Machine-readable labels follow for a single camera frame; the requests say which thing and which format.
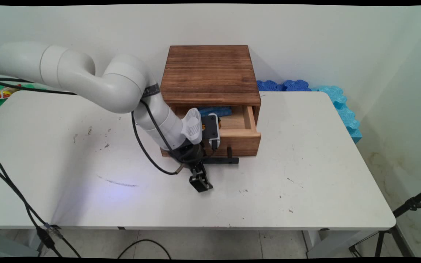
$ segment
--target cable connector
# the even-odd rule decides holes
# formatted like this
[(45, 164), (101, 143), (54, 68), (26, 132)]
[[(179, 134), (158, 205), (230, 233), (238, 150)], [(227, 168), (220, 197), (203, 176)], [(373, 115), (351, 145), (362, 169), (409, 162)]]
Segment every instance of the cable connector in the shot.
[(45, 223), (43, 226), (46, 228), (46, 231), (48, 233), (51, 233), (51, 234), (57, 236), (58, 238), (63, 239), (63, 235), (61, 234), (61, 232), (59, 230), (57, 230), (56, 228), (54, 228), (49, 223)]
[(43, 230), (41, 227), (37, 226), (37, 235), (40, 238), (40, 241), (42, 241), (43, 245), (45, 245), (49, 249), (55, 248), (55, 242), (53, 241), (52, 237), (48, 234), (47, 231)]
[(217, 139), (215, 139), (215, 140), (211, 140), (210, 141), (210, 145), (211, 145), (211, 148), (212, 148), (212, 151), (217, 151)]

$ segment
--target wooden box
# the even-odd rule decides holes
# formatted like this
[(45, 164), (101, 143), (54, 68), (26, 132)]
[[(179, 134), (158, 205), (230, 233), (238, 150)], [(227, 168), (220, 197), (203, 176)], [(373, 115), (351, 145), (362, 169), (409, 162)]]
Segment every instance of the wooden box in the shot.
[(261, 98), (248, 46), (170, 46), (160, 90), (179, 118), (194, 107), (232, 107), (232, 115), (220, 118), (220, 146), (214, 156), (227, 156), (228, 146), (236, 157), (258, 152)]

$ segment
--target tiled floor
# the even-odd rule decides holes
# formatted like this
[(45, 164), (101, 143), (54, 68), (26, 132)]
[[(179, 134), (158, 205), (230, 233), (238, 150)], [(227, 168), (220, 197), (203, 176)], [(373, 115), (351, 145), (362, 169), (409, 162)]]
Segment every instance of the tiled floor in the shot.
[[(0, 230), (1, 235), (24, 243), (27, 230)], [(306, 258), (306, 245), (301, 231), (243, 230), (70, 230), (64, 237), (84, 258), (117, 258), (131, 243), (151, 239), (164, 246), (173, 259), (284, 259)], [(374, 256), (378, 235), (357, 246), (363, 256)], [(381, 256), (400, 256), (390, 235), (385, 236)], [(63, 256), (75, 254), (61, 240), (57, 250)], [(42, 256), (56, 256), (43, 248)], [(333, 258), (351, 258), (349, 250), (339, 251)], [(131, 247), (122, 258), (166, 259), (156, 244), (141, 242)]]

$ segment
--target open drawer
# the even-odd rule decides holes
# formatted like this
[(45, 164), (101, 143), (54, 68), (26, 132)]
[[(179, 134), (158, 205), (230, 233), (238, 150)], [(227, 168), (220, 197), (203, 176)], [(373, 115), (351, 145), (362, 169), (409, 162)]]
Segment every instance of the open drawer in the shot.
[[(192, 107), (171, 107), (174, 113), (183, 118)], [(232, 115), (220, 117), (220, 146), (213, 156), (226, 157), (227, 147), (232, 147), (234, 157), (255, 156), (258, 153), (261, 134), (256, 130), (252, 106), (232, 106)], [(209, 142), (204, 142), (204, 149), (212, 152)]]

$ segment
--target black cable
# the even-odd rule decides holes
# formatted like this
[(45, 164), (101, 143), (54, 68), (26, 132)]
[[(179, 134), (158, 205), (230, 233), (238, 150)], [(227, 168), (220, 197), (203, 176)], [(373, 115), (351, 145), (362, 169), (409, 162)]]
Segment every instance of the black cable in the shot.
[[(29, 203), (27, 202), (27, 200), (25, 199), (25, 197), (22, 195), (22, 193), (20, 192), (20, 190), (15, 186), (15, 184), (10, 180), (9, 175), (7, 175), (4, 167), (2, 166), (1, 162), (0, 162), (0, 169), (3, 172), (3, 174), (0, 172), (0, 178), (19, 196), (19, 198), (22, 200), (22, 202), (25, 205), (25, 209), (27, 210), (27, 214), (30, 218), (30, 221), (32, 221), (33, 225), (35, 226), (35, 229), (37, 231), (37, 235), (40, 238), (40, 240), (42, 241), (42, 243), (49, 249), (52, 249), (57, 256), (59, 256), (60, 258), (62, 258), (61, 254), (55, 249), (55, 243), (53, 241), (53, 239), (50, 237), (50, 235), (48, 234), (48, 232), (46, 230), (43, 230), (41, 227), (39, 227), (37, 225), (37, 223), (35, 222), (35, 220), (32, 217), (32, 213), (30, 213), (30, 211), (32, 211), (34, 213), (34, 215), (37, 217), (37, 219), (40, 220), (40, 222), (42, 222), (44, 225), (47, 225), (47, 223), (45, 221), (43, 221), (40, 216), (38, 216), (38, 214), (34, 211), (34, 209), (29, 205)], [(79, 253), (77, 253), (77, 251), (75, 250), (74, 247), (71, 246), (71, 244), (63, 237), (62, 240), (69, 246), (69, 248), (72, 249), (72, 251), (74, 251), (74, 253), (80, 258)]]
[(58, 256), (59, 258), (62, 258), (63, 256), (56, 250), (56, 248), (52, 248), (53, 252)]
[(131, 119), (132, 119), (132, 128), (134, 129), (134, 135), (136, 136), (136, 140), (137, 143), (139, 143), (139, 147), (142, 149), (142, 151), (144, 152), (145, 156), (147, 157), (147, 159), (149, 159), (151, 161), (151, 163), (161, 172), (166, 173), (167, 175), (177, 175), (179, 173), (179, 171), (174, 171), (174, 172), (168, 172), (165, 171), (164, 169), (162, 169), (160, 166), (158, 166), (150, 157), (150, 155), (147, 153), (147, 151), (145, 150), (144, 146), (142, 145), (142, 142), (139, 138), (139, 135), (137, 134), (137, 129), (136, 129), (136, 122), (134, 121), (134, 111), (131, 112)]
[(22, 80), (22, 79), (17, 79), (17, 78), (0, 78), (0, 81), (14, 81), (14, 82), (33, 83), (31, 81), (28, 81), (28, 80)]
[(74, 251), (74, 253), (76, 254), (76, 256), (78, 258), (81, 258), (81, 256), (79, 255), (79, 253), (77, 253), (77, 250), (75, 250), (75, 248), (71, 246), (71, 244), (66, 240), (66, 238), (62, 238), (62, 240), (66, 243), (66, 245), (69, 246), (69, 248), (71, 248), (72, 251)]
[(154, 240), (150, 240), (150, 239), (141, 239), (141, 240), (138, 240), (138, 241), (136, 241), (136, 242), (133, 242), (132, 244), (130, 244), (125, 250), (123, 250), (123, 252), (118, 256), (118, 258), (121, 258), (121, 256), (130, 248), (130, 247), (132, 247), (132, 246), (134, 246), (134, 245), (136, 245), (137, 243), (139, 243), (139, 242), (142, 242), (142, 241), (149, 241), (149, 242), (152, 242), (152, 243), (155, 243), (155, 244), (157, 244), (159, 247), (161, 247), (162, 249), (163, 249), (163, 251), (165, 251), (165, 253), (167, 253), (167, 256), (168, 256), (168, 259), (171, 259), (172, 257), (170, 257), (170, 254), (168, 253), (168, 251), (162, 246), (162, 245), (160, 245), (158, 242), (155, 242)]
[(178, 158), (174, 155), (173, 151), (171, 151), (171, 149), (172, 149), (172, 148), (171, 148), (171, 146), (169, 145), (169, 143), (167, 142), (167, 139), (165, 139), (165, 136), (163, 136), (162, 131), (160, 130), (159, 126), (157, 125), (157, 122), (155, 121), (155, 118), (153, 117), (152, 112), (151, 112), (151, 110), (150, 110), (150, 108), (149, 108), (149, 105), (147, 105), (147, 103), (145, 103), (143, 100), (140, 100), (140, 102), (141, 102), (142, 104), (144, 104), (145, 109), (147, 110), (147, 113), (149, 113), (149, 116), (150, 116), (150, 118), (151, 118), (151, 120), (152, 120), (152, 123), (154, 124), (155, 128), (156, 128), (156, 129), (157, 129), (157, 131), (159, 132), (159, 135), (160, 135), (160, 137), (162, 138), (163, 142), (165, 142), (165, 145), (167, 146), (167, 148), (168, 148), (168, 149), (170, 149), (169, 153), (172, 155), (172, 157), (173, 157), (173, 158), (175, 158), (175, 160), (179, 161), (180, 163), (195, 163), (195, 162), (197, 162), (197, 161), (201, 161), (201, 160), (207, 159), (207, 158), (211, 157), (212, 155), (214, 155), (215, 150), (212, 150), (212, 153), (211, 153), (210, 155), (206, 155), (206, 156), (203, 156), (203, 157), (201, 157), (201, 158), (195, 158), (195, 159), (192, 159), (192, 160), (186, 160), (186, 161), (185, 161), (185, 160), (180, 160), (180, 159), (178, 159)]
[(0, 169), (3, 172), (4, 176), (0, 174), (0, 178), (3, 179), (7, 185), (9, 185), (9, 187), (17, 194), (17, 196), (19, 196), (19, 198), (22, 200), (22, 202), (24, 202), (25, 206), (28, 206), (29, 210), (32, 211), (32, 213), (35, 215), (35, 217), (42, 223), (42, 224), (46, 224), (45, 221), (42, 220), (42, 218), (37, 214), (37, 212), (35, 212), (35, 210), (29, 205), (29, 203), (27, 202), (27, 200), (25, 199), (25, 197), (22, 195), (22, 193), (19, 191), (19, 189), (15, 186), (15, 184), (12, 182), (12, 180), (9, 178), (9, 175), (7, 175), (3, 165), (0, 163)]
[[(7, 181), (7, 179), (4, 177), (4, 175), (2, 175), (1, 173), (0, 173), (0, 178), (1, 178), (3, 181), (5, 181), (5, 183), (7, 183), (7, 185), (9, 185), (9, 186), (13, 189), (13, 186), (11, 185), (11, 183), (10, 183), (10, 182), (8, 182), (8, 181)], [(37, 226), (37, 223), (35, 222), (34, 218), (32, 217), (32, 214), (30, 213), (30, 210), (29, 210), (28, 205), (26, 205), (26, 204), (25, 204), (25, 201), (24, 201), (24, 200), (22, 200), (22, 201), (24, 202), (25, 209), (27, 210), (27, 213), (28, 213), (28, 215), (29, 215), (30, 221), (32, 221), (32, 223), (34, 224), (34, 226)]]
[(10, 88), (17, 88), (20, 90), (28, 90), (28, 91), (37, 91), (37, 92), (45, 92), (45, 93), (56, 93), (56, 94), (65, 94), (65, 95), (77, 95), (72, 92), (68, 91), (57, 91), (57, 90), (46, 90), (46, 89), (40, 89), (40, 88), (25, 88), (25, 87), (19, 87), (18, 85), (12, 85), (12, 84), (6, 84), (3, 82), (0, 82), (0, 85), (3, 87), (10, 87)]

